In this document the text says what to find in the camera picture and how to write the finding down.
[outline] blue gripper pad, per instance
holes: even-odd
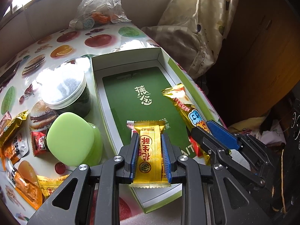
[[[137,159],[139,157],[139,149],[140,149],[140,136],[137,135],[137,138],[135,140],[133,155],[130,162],[130,178],[132,178],[132,180],[134,179],[137,170]]]
[[[207,121],[206,125],[211,131],[212,135],[220,141],[228,149],[239,150],[240,146],[237,143],[237,139],[231,133],[229,133],[222,126],[217,124],[215,121]]]
[[[168,154],[168,150],[167,150],[167,146],[166,146],[166,141],[164,138],[164,135],[161,135],[161,151],[163,154],[163,165],[165,167],[165,173],[166,173],[166,177],[168,179],[168,182],[171,182],[172,176],[171,176],[171,162],[170,162],[170,158],[169,158],[169,154]]]

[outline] green melon print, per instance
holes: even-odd
[[[124,37],[134,37],[134,36],[139,36],[142,33],[140,32],[139,29],[136,29],[136,28],[123,27],[123,28],[119,29],[119,34]]]
[[[16,90],[14,86],[11,86],[3,98],[2,105],[1,105],[1,114],[4,114],[8,110],[11,110],[15,98],[16,98]]]

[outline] green plastic container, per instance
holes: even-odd
[[[103,150],[99,129],[72,113],[62,113],[47,133],[51,153],[68,166],[98,165]]]

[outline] white wall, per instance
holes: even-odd
[[[0,30],[0,67],[35,40],[67,28],[81,1],[40,0],[11,19]],[[168,1],[121,0],[121,4],[127,17],[141,28],[157,25]]]

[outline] round container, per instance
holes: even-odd
[[[91,110],[91,95],[84,71],[66,64],[52,71],[41,89],[41,98],[58,115],[71,112],[84,118]]]
[[[47,146],[67,166],[98,165],[103,150],[99,129],[71,112],[55,119],[47,133]]]

